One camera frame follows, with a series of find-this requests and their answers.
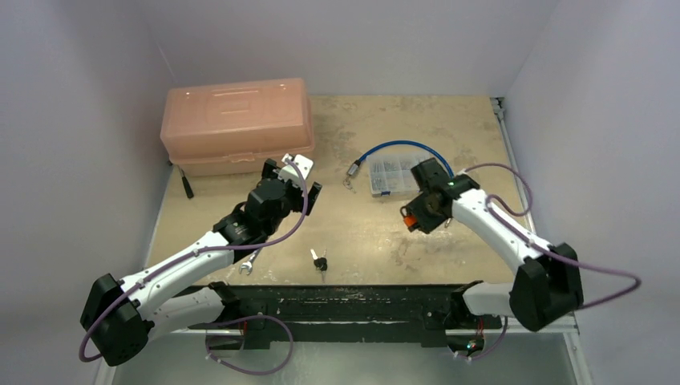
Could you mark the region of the orange black padlock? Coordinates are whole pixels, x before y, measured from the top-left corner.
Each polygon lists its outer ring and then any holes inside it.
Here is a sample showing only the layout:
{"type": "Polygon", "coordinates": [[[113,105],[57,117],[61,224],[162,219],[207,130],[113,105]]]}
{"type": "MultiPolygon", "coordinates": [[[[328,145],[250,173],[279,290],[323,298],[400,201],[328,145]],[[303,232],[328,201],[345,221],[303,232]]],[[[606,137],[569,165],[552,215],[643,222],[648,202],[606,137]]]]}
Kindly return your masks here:
{"type": "Polygon", "coordinates": [[[418,227],[418,220],[413,214],[403,213],[403,222],[410,232],[413,232],[418,227]]]}

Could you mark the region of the black-headed key bunch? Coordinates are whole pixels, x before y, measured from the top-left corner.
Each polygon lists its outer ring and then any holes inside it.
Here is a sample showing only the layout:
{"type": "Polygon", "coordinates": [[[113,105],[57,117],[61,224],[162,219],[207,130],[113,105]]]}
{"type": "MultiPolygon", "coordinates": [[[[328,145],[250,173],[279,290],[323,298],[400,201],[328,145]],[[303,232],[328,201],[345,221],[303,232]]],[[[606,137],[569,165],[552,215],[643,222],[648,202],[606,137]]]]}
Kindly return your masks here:
{"type": "Polygon", "coordinates": [[[317,253],[314,249],[311,249],[310,253],[313,259],[314,267],[320,274],[321,282],[322,284],[325,284],[326,272],[328,270],[328,261],[326,258],[327,250],[325,249],[322,253],[317,253]]]}

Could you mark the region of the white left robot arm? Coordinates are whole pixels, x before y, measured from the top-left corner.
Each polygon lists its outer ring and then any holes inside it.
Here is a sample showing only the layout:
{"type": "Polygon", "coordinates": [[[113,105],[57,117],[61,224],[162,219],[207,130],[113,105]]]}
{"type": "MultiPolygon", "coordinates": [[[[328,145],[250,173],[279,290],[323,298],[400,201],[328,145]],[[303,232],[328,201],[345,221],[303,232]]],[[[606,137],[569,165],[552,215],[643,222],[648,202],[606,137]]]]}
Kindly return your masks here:
{"type": "Polygon", "coordinates": [[[282,166],[265,161],[261,180],[246,201],[198,240],[165,261],[123,278],[104,274],[92,283],[80,324],[78,358],[127,362],[155,337],[186,326],[234,325],[239,306],[215,289],[181,295],[191,284],[292,237],[311,214],[322,186],[307,182],[314,162],[286,154],[282,166]]]}

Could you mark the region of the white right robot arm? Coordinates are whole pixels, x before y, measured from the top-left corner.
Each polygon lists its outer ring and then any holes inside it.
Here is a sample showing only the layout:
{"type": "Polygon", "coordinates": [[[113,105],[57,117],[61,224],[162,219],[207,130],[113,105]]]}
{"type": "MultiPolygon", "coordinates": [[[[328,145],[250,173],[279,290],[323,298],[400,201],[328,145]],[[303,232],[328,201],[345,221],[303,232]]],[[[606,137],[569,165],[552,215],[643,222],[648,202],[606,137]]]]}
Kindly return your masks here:
{"type": "Polygon", "coordinates": [[[435,159],[411,169],[419,195],[401,209],[409,231],[431,233],[449,219],[465,225],[489,245],[514,274],[511,284],[471,282],[451,296],[445,322],[475,325],[486,316],[514,318],[538,331],[584,303],[577,253],[522,227],[492,203],[469,175],[449,176],[435,159]]]}

